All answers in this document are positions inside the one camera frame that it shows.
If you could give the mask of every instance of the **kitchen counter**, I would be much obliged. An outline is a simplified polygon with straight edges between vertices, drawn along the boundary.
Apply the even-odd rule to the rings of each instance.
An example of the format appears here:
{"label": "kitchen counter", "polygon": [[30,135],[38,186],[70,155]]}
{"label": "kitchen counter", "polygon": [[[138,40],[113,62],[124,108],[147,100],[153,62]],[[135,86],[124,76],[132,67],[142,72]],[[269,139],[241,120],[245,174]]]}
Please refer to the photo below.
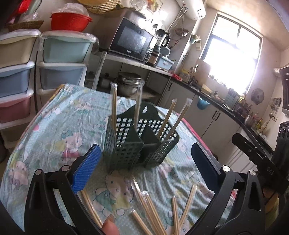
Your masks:
{"label": "kitchen counter", "polygon": [[216,100],[208,96],[207,94],[201,92],[199,89],[189,86],[185,82],[180,82],[177,80],[173,80],[175,83],[181,85],[182,87],[192,91],[205,101],[208,101],[210,104],[218,108],[219,110],[223,111],[226,113],[230,118],[232,118],[236,123],[238,123],[244,131],[247,133],[247,135],[250,137],[252,140],[253,144],[260,150],[265,156],[267,156],[269,159],[271,159],[273,155],[273,149],[268,145],[268,143],[261,137],[259,136],[252,128],[248,128],[247,126],[244,125],[244,123],[238,118],[238,115],[234,114],[231,110],[226,108],[224,105],[221,105],[218,103]]}

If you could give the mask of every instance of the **hello kitty tablecloth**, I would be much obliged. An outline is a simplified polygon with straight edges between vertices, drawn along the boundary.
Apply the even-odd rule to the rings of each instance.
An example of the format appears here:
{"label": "hello kitty tablecloth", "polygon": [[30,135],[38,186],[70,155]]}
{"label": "hello kitty tablecloth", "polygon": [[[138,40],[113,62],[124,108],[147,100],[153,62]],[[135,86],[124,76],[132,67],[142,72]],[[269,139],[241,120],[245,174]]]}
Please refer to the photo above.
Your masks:
{"label": "hello kitty tablecloth", "polygon": [[[118,97],[117,113],[123,113],[134,104],[133,100]],[[25,201],[35,170],[57,171],[84,155],[94,143],[103,150],[110,105],[109,94],[66,84],[30,123],[8,160],[0,188],[0,200],[20,228],[24,229]],[[168,111],[158,109],[161,117]],[[173,112],[169,122],[173,124],[176,120],[177,114]],[[150,193],[168,235],[174,230],[171,205],[174,195],[181,216],[192,183],[198,184],[181,235],[193,226],[213,197],[191,158],[191,146],[201,140],[185,121],[176,130],[180,140],[159,166],[107,172],[102,158],[87,182],[86,191],[101,220],[114,214],[120,234],[132,231],[144,234],[130,214],[132,209],[147,223],[130,184],[132,175],[141,190]],[[57,190],[55,195],[65,221],[73,224]],[[220,223],[225,221],[232,203],[230,200]]]}

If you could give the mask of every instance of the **white cabinet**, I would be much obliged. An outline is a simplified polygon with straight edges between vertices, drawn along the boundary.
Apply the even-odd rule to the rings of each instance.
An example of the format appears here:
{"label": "white cabinet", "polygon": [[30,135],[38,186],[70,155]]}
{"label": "white cabinet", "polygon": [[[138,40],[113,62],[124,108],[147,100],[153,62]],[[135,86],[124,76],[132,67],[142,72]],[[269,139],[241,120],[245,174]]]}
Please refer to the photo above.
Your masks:
{"label": "white cabinet", "polygon": [[231,119],[227,114],[219,111],[202,136],[213,153],[220,152],[232,139],[232,136],[238,131],[240,125]]}
{"label": "white cabinet", "polygon": [[[238,129],[237,133],[252,142],[242,127]],[[216,154],[221,165],[228,165],[235,172],[247,173],[249,170],[257,170],[256,165],[249,160],[248,156],[232,143],[232,139]]]}
{"label": "white cabinet", "polygon": [[[242,127],[238,129],[236,133],[240,133],[242,136],[244,136],[246,139],[250,140],[247,133],[243,130]],[[216,152],[215,154],[218,156],[218,162],[221,165],[228,165],[229,162],[232,161],[239,153],[240,149],[233,144],[232,138],[230,139],[230,142],[220,151]]]}
{"label": "white cabinet", "polygon": [[198,102],[199,96],[195,95],[184,117],[198,135],[202,137],[219,110],[211,104],[205,107],[205,109],[199,109],[197,106]]}
{"label": "white cabinet", "polygon": [[175,82],[170,82],[160,106],[169,109],[172,104],[172,100],[177,98],[178,100],[174,107],[174,111],[180,113],[187,101],[187,98],[193,99],[194,96],[195,93],[187,88],[184,88]]}

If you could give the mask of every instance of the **blender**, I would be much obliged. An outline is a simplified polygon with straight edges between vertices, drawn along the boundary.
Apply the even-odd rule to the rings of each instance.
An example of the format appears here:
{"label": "blender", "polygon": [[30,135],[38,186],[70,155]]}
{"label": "blender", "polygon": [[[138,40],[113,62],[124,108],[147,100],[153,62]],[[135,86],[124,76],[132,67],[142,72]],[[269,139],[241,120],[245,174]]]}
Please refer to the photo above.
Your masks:
{"label": "blender", "polygon": [[151,56],[149,57],[148,64],[154,66],[160,56],[161,47],[166,47],[170,41],[170,34],[163,29],[158,29],[156,32],[157,43],[153,48]]}

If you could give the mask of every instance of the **wicker basket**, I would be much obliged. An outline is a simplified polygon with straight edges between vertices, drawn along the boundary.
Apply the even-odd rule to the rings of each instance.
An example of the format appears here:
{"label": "wicker basket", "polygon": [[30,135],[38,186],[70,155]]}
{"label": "wicker basket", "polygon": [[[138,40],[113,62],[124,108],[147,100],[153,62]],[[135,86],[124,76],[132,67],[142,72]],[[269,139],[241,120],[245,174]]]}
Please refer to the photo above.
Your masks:
{"label": "wicker basket", "polygon": [[43,24],[43,20],[37,20],[37,21],[27,21],[27,22],[21,22],[17,24],[8,25],[9,32],[12,32],[17,29],[39,29],[41,25]]}

